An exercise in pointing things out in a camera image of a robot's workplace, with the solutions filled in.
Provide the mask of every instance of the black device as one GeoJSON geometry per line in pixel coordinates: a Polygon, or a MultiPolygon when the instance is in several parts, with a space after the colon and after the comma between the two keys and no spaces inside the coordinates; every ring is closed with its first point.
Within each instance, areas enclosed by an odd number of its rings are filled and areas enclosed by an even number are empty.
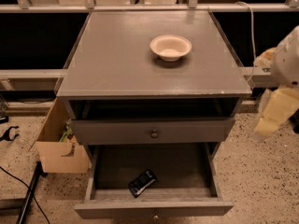
{"type": "Polygon", "coordinates": [[[133,196],[137,198],[149,185],[155,181],[157,181],[156,175],[151,170],[147,170],[137,179],[129,183],[129,190],[133,196]]]}

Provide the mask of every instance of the floor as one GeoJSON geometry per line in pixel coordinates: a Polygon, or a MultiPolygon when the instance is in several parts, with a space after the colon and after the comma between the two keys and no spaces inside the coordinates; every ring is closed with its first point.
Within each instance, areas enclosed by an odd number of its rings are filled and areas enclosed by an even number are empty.
{"type": "MultiPolygon", "coordinates": [[[[236,115],[229,137],[221,144],[214,164],[225,201],[235,206],[223,217],[172,217],[141,219],[83,220],[74,211],[82,203],[87,175],[48,174],[39,180],[36,198],[50,223],[183,223],[183,224],[269,224],[299,223],[299,135],[286,123],[264,142],[250,137],[253,113],[236,115]]],[[[0,165],[29,184],[38,160],[33,143],[45,120],[41,114],[11,115],[0,125],[3,133],[10,125],[19,125],[20,136],[0,144],[0,165]]],[[[0,172],[0,199],[22,198],[26,188],[19,181],[0,172]]],[[[0,223],[15,223],[14,213],[1,214],[0,223]]],[[[46,223],[32,203],[27,223],[46,223]]]]}

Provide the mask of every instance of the drawer knob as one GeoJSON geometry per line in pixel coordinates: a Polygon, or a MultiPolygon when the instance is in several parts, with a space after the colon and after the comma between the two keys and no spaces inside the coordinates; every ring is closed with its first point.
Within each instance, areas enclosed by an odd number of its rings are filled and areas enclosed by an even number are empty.
{"type": "Polygon", "coordinates": [[[159,137],[159,134],[158,134],[158,132],[156,130],[152,130],[151,133],[150,133],[150,136],[152,138],[157,138],[157,137],[159,137]]]}

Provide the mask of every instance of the white cord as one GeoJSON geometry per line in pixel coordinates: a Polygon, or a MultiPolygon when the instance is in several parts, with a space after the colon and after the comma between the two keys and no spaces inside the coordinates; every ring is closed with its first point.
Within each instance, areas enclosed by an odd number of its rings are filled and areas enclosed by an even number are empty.
{"type": "MultiPolygon", "coordinates": [[[[237,4],[247,7],[250,10],[250,13],[251,13],[251,42],[252,42],[253,58],[254,58],[253,61],[255,61],[255,59],[256,59],[256,50],[255,50],[255,41],[254,41],[254,16],[253,16],[253,10],[252,10],[251,6],[249,6],[247,3],[237,2],[237,4]]],[[[255,68],[255,66],[253,65],[253,68],[251,70],[251,74],[248,77],[248,79],[246,80],[247,82],[249,82],[252,79],[252,76],[253,76],[253,73],[254,73],[254,68],[255,68]]]]}

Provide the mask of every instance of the white bowl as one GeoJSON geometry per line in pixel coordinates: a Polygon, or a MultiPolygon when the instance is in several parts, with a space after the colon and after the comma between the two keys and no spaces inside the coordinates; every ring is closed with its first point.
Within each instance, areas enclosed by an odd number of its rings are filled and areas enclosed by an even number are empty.
{"type": "Polygon", "coordinates": [[[150,48],[161,59],[174,62],[187,55],[192,49],[192,44],[178,35],[161,35],[150,42],[150,48]]]}

